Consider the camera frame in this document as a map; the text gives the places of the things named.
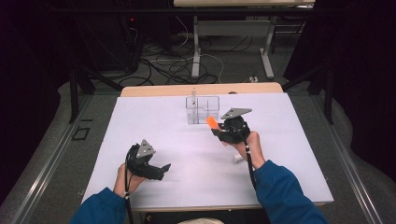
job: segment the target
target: blue sleeve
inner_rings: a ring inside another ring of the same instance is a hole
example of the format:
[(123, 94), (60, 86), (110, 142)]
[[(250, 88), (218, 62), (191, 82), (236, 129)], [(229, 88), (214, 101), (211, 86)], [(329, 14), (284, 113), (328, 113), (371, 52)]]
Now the blue sleeve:
[(318, 208), (304, 196), (296, 176), (283, 166), (266, 161), (254, 171), (256, 194), (272, 224), (328, 223)]
[(108, 188), (89, 197), (77, 210), (70, 224), (124, 223), (125, 200)]

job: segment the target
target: black curtain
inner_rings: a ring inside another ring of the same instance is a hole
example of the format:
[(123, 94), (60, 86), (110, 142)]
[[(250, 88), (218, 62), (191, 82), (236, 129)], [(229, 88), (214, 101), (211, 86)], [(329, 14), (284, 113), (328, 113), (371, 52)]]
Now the black curtain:
[[(284, 74), (295, 80), (318, 65), (334, 68), (333, 98), (353, 126), (352, 150), (396, 181), (396, 3), (318, 0), (347, 7), (340, 17), (310, 19)], [(326, 67), (309, 78), (324, 88)]]
[(38, 1), (0, 4), (1, 203), (31, 159), (59, 105), (67, 67)]

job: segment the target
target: black cable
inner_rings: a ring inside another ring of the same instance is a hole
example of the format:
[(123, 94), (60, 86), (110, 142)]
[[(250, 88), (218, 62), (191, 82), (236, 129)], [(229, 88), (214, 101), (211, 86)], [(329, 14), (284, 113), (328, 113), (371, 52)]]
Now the black cable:
[(187, 64), (189, 64), (189, 63), (186, 62), (185, 65), (179, 65), (179, 64), (170, 65), (169, 68), (168, 68), (168, 70), (169, 70), (169, 72), (172, 72), (172, 73), (174, 73), (174, 74), (180, 73), (180, 72), (182, 72), (183, 70), (187, 70), (187, 71), (188, 71), (188, 74), (190, 74), (190, 73), (191, 73), (191, 70), (187, 67)]
[(151, 84), (151, 86), (154, 86), (154, 83), (152, 83), (152, 81), (149, 80), (151, 78), (151, 75), (152, 75), (151, 67), (148, 66), (148, 69), (149, 69), (148, 77), (126, 77), (126, 78), (123, 78), (122, 80), (120, 80), (119, 84), (121, 84), (121, 82), (123, 82), (125, 80), (128, 80), (128, 79), (143, 79), (144, 81), (139, 83), (139, 84), (136, 84), (136, 86), (142, 86), (146, 82), (149, 82)]
[[(180, 45), (180, 46), (177, 47), (177, 49), (186, 48), (188, 50), (187, 52), (185, 52), (183, 54), (180, 54), (180, 53), (178, 53), (176, 51), (173, 51), (173, 50), (165, 50), (161, 46), (153, 44), (152, 46), (148, 46), (148, 47), (143, 49), (143, 51), (148, 51), (149, 53), (142, 53), (142, 57), (150, 57), (150, 56), (156, 56), (156, 55), (169, 55), (169, 56), (183, 57), (185, 55), (188, 55), (193, 50), (191, 41), (186, 42), (186, 44)], [(156, 47), (156, 49), (160, 49), (160, 50), (158, 52), (152, 52), (152, 51), (155, 50), (155, 49), (150, 50), (153, 47)]]
[(131, 179), (128, 181), (128, 160), (131, 157), (131, 149), (129, 149), (128, 153), (126, 154), (125, 157), (125, 175), (124, 175), (124, 181), (125, 181), (125, 205), (126, 205), (126, 210), (128, 212), (128, 218), (129, 218), (129, 223), (134, 224), (134, 214), (132, 213), (132, 208), (131, 208), (131, 200), (129, 198), (129, 185), (131, 184)]
[(248, 39), (248, 35), (245, 36), (245, 38), (242, 39), (242, 40), (239, 42), (239, 44), (237, 44), (235, 47), (233, 47), (233, 48), (231, 48), (231, 49), (205, 49), (205, 48), (201, 48), (201, 49), (204, 49), (204, 50), (206, 50), (206, 51), (214, 51), (214, 52), (244, 51), (244, 50), (250, 48), (250, 46), (251, 46), (251, 44), (252, 44), (252, 42), (253, 42), (253, 36), (252, 36), (252, 35), (250, 36), (250, 42), (247, 44), (246, 47), (244, 47), (243, 49), (236, 49), (236, 48), (238, 48), (239, 46), (241, 46), (241, 44), (242, 44), (243, 42), (245, 42), (246, 39)]
[(175, 57), (178, 57), (178, 59), (171, 60), (171, 63), (159, 63), (160, 61), (166, 61), (166, 60), (161, 60), (160, 59), (161, 56), (162, 55), (158, 55), (157, 58), (155, 59), (155, 62), (161, 66), (172, 66), (172, 65), (176, 65), (180, 62), (185, 62), (185, 63), (188, 62), (188, 60), (185, 57), (183, 57), (182, 55), (173, 55)]
[(230, 126), (234, 131), (236, 131), (239, 136), (243, 139), (244, 144), (245, 144), (245, 151), (247, 153), (247, 166), (248, 166), (248, 173), (250, 175), (250, 181), (251, 184), (253, 185), (253, 188), (256, 189), (256, 179), (254, 178), (253, 174), (253, 162), (251, 161), (251, 155), (250, 155), (250, 148), (248, 146), (247, 139), (237, 130), (235, 127)]
[(200, 81), (206, 80), (208, 77), (213, 77), (214, 78), (214, 81), (212, 81), (211, 83), (216, 83), (217, 80), (218, 80), (218, 78), (216, 76), (208, 74), (206, 67), (203, 64), (201, 64), (201, 63), (200, 63), (200, 65), (205, 69), (205, 74), (202, 75), (202, 76), (199, 76), (196, 79), (193, 79), (191, 77), (191, 72), (190, 71), (189, 71), (189, 73), (187, 75), (175, 75), (175, 74), (173, 74), (173, 73), (171, 73), (169, 71), (165, 71), (165, 70), (155, 66), (152, 62), (150, 62), (147, 59), (142, 58), (142, 62), (147, 64), (147, 65), (149, 65), (149, 66), (151, 66), (160, 75), (163, 75), (164, 77), (166, 77), (167, 78), (167, 81), (165, 83), (166, 85), (168, 85), (171, 80), (175, 81), (176, 83), (182, 83), (182, 84), (188, 84), (188, 85), (190, 85), (190, 84), (198, 84)]

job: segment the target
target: white tabletop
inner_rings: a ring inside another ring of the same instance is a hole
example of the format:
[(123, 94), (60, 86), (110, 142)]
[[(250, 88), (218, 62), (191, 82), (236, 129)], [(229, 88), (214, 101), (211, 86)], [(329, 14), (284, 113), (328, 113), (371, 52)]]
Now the white tabletop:
[(175, 7), (265, 7), (306, 6), (315, 0), (175, 0)]
[[(131, 145), (146, 139), (157, 151), (149, 163), (172, 166), (162, 181), (147, 180), (132, 195), (134, 211), (260, 206), (247, 163), (234, 163), (237, 152), (224, 147), (206, 124), (188, 124), (185, 102), (186, 96), (118, 98), (83, 201), (112, 189)], [(219, 116), (231, 107), (252, 108), (243, 118), (261, 135), (265, 158), (294, 172), (312, 202), (333, 201), (286, 93), (221, 94), (219, 104)]]

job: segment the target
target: wooden table edge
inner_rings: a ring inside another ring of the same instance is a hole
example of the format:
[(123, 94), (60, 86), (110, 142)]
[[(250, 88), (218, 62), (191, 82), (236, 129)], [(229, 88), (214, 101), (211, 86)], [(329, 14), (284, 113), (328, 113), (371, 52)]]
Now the wooden table edge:
[(197, 84), (197, 85), (125, 87), (122, 90), (120, 97), (191, 95), (193, 89), (196, 90), (196, 95), (283, 92), (282, 87), (279, 85), (279, 83), (276, 82)]

